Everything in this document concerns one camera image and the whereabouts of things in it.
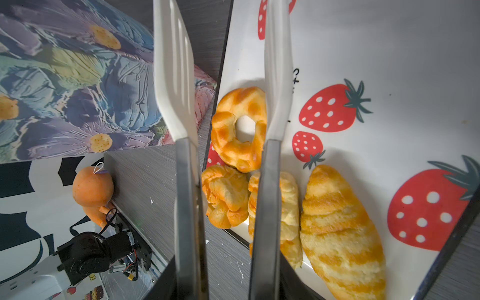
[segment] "floral painting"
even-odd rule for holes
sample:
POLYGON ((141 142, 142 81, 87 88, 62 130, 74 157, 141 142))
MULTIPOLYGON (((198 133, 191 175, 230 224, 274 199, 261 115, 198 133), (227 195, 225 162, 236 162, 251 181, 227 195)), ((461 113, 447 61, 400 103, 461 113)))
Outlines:
MULTIPOLYGON (((0 4, 0 163, 172 144, 153 35, 101 0, 0 4)), ((196 124, 216 83, 195 67, 196 124)))

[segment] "orange plush toy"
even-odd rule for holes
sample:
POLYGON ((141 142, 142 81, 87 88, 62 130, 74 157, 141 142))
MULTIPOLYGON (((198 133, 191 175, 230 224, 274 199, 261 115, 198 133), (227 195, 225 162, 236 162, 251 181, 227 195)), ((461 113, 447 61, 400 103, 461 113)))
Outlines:
POLYGON ((82 169, 73 181, 73 198, 80 204, 86 215, 101 228, 107 224, 106 207, 113 196, 112 176, 97 167, 82 169))

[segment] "white plastic spatula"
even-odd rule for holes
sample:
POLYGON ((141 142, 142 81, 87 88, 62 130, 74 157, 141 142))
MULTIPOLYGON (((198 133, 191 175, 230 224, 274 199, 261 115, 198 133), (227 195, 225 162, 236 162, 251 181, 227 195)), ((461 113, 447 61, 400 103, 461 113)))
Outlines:
POLYGON ((288 0, 269 0, 265 30, 267 134, 258 188, 250 299, 278 299, 280 276, 280 151, 293 99, 288 0))
POLYGON ((177 296, 178 299, 208 299, 193 53, 175 0, 154 0, 154 28, 156 101, 177 145, 177 296))

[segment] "wooden tabletop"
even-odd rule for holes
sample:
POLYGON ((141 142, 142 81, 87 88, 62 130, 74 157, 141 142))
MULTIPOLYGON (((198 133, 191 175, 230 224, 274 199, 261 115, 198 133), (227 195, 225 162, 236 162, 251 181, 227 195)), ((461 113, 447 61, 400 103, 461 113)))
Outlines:
MULTIPOLYGON (((151 0, 107 2, 153 30, 151 0)), ((177 3, 190 36, 195 64, 218 81, 232 0, 177 0, 177 3)), ((199 130, 200 168, 212 107, 213 104, 199 130)), ((174 254, 175 146, 107 153, 105 164, 114 177, 116 205, 169 260, 174 254)), ((247 299, 249 250, 225 231, 213 227, 208 220, 205 220, 205 230, 210 298, 247 299)), ((476 218, 425 299, 480 299, 480 217, 476 218)))

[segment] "bread roll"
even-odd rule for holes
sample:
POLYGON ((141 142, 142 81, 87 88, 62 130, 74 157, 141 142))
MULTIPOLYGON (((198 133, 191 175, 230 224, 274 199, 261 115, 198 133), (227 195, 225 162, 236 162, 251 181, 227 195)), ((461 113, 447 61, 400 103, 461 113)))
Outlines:
POLYGON ((385 257, 375 225, 348 182, 332 167, 310 176, 301 242, 337 300, 385 299, 385 257))
POLYGON ((218 103, 212 117, 212 145, 220 158, 240 172, 260 169, 267 131, 265 92, 254 86, 239 88, 226 94, 218 103), (241 143, 236 137, 235 125, 242 116, 255 121, 252 142, 241 143))
POLYGON ((248 218, 248 181, 228 166, 211 166, 202 173, 202 190, 208 201, 207 216, 213 226, 229 229, 248 218))
MULTIPOLYGON (((259 180, 260 173, 255 173, 250 178, 248 184, 248 190, 252 192, 248 201, 248 212, 250 215, 248 233, 252 240, 255 231, 259 180)), ((301 266, 303 253, 300 244, 299 189, 295 178, 293 178, 290 173, 280 173, 280 190, 282 192, 280 251, 295 269, 301 266)), ((252 251, 252 244, 250 244, 250 256, 252 255, 252 251)))

